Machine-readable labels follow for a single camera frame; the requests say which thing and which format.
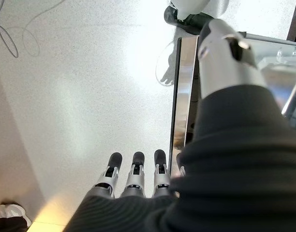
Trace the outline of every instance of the white tile floor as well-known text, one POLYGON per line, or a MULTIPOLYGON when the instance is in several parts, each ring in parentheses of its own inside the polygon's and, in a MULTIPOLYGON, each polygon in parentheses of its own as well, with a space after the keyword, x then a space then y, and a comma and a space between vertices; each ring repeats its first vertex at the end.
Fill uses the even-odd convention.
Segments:
MULTIPOLYGON (((143 151, 151 196, 153 153, 168 152, 173 97, 173 86, 157 82, 156 63, 174 35, 189 35, 164 22, 167 0, 66 0, 22 39, 30 19, 57 2, 6 0, 0 14, 19 50, 13 58, 0 40, 0 201, 65 225, 115 151, 123 155, 116 195, 133 153, 143 151)), ((222 18, 286 38, 296 0, 247 2, 230 1, 222 18)))

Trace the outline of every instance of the cable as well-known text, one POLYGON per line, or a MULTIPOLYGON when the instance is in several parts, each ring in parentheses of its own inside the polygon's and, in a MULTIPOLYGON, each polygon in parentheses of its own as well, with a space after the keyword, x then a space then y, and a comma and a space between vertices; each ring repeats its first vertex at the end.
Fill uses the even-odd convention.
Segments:
MULTIPOLYGON (((56 8, 57 6, 59 6, 59 5, 60 5, 61 3, 63 3, 64 1, 66 1, 66 0, 61 0, 61 1, 59 1, 57 4, 55 4, 54 6, 50 7, 49 9, 47 9, 47 10, 45 10, 45 11, 43 11, 43 12, 40 12, 39 14, 37 14, 36 16, 34 16, 34 17, 33 17, 33 18, 32 18, 32 19, 26 24, 26 26, 24 27, 23 32, 22 32, 22 40, 23 40, 23 33, 24 33, 25 31, 28 31, 28 30, 27 30, 27 26, 28 26, 28 25, 29 25, 34 19, 36 19, 38 16, 40 16, 40 15, 42 15, 42 14, 44 14, 44 13, 50 11, 50 10, 56 8)), ((4 2, 5 2, 5 0, 1 0, 0 11, 1 11, 2 7, 3 7, 4 2)), ((6 33, 6 35, 8 36, 8 38, 10 39, 10 41, 12 42, 12 44, 13 44, 13 46, 14 46, 14 48, 15 48, 15 53, 11 51, 11 49, 10 49, 9 46, 7 45, 7 43, 6 43, 6 41, 4 40, 4 38, 3 38, 2 34, 1 34, 1 31, 0 31, 0 38, 2 39, 2 41, 3 41, 3 43, 5 44, 6 48, 7 48, 8 51, 12 54, 13 57, 18 58, 18 57, 19 57, 18 49, 17 49, 17 46, 16 46, 16 44, 14 43, 12 37, 11 37, 10 34, 7 32, 7 30, 6 30, 4 27, 2 27, 1 25, 0 25, 0 29, 2 29, 2 30, 6 33)))
MULTIPOLYGON (((1 1, 1 4, 0 4, 0 11, 1 11, 2 7, 3 7, 4 2, 5 2, 5 0, 2 0, 2 1, 1 1)), ((10 39, 10 41, 12 42, 12 44, 14 45, 14 48, 15 48, 16 53, 14 54, 14 53, 11 51, 11 49, 10 49, 9 46, 7 45, 6 41, 4 40, 4 38, 3 38, 2 34, 1 34, 1 31, 0 31, 0 38, 2 39, 3 43, 4 43, 5 46, 7 47, 8 51, 13 55, 13 57, 18 58, 18 57, 19 57, 18 49, 17 49, 17 46, 16 46, 16 44, 14 43, 12 37, 10 36, 10 34, 7 32, 7 30, 6 30, 5 28, 3 28, 2 26, 0 26, 0 28, 3 29, 3 31, 6 33, 6 35, 8 36, 8 38, 10 39)))

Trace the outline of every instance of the dark knit sleeve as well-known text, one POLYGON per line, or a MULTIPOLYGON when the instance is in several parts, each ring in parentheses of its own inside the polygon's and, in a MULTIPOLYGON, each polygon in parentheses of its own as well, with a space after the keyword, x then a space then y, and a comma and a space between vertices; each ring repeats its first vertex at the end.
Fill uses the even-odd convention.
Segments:
POLYGON ((296 232, 296 131, 263 87, 217 91, 198 107, 193 142, 172 181, 179 200, 147 231, 296 232))

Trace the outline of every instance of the robotic hand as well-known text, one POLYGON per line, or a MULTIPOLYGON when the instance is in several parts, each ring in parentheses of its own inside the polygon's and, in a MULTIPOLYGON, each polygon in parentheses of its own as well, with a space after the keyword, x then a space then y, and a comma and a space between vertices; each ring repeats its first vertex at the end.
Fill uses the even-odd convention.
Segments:
MULTIPOLYGON (((170 175, 166 166, 166 155, 163 150, 154 153, 154 192, 153 197, 170 195, 168 191, 170 175)), ((114 192, 118 181, 118 173, 122 163, 122 155, 115 152, 111 155, 105 171, 101 174, 97 183, 86 194, 88 196, 101 196, 115 198, 114 192)), ((142 152, 135 152, 125 189, 120 197, 139 196, 145 197, 145 156, 142 152)))

